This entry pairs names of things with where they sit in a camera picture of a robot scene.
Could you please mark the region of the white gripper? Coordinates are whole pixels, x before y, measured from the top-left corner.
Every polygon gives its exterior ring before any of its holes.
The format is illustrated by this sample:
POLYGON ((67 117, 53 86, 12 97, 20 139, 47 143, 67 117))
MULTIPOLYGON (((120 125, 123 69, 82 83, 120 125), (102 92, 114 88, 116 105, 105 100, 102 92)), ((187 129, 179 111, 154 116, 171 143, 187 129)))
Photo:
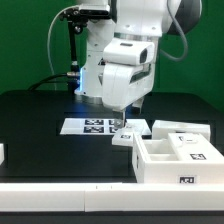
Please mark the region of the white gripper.
POLYGON ((141 109, 144 97, 152 91, 155 65, 140 66, 107 63, 103 72, 102 101, 107 108, 114 110, 114 127, 120 130, 125 127, 125 111, 132 104, 141 109))

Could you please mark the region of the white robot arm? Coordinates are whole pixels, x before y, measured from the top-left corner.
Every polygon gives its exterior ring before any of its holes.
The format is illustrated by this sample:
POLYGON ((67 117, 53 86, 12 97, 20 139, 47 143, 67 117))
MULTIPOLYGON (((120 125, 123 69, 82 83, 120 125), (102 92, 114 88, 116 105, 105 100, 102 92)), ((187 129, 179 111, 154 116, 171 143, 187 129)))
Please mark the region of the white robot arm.
POLYGON ((154 85, 164 34, 182 39, 198 23, 202 0, 77 0, 87 19, 86 62, 77 96, 113 111, 123 128, 128 106, 142 107, 154 85))

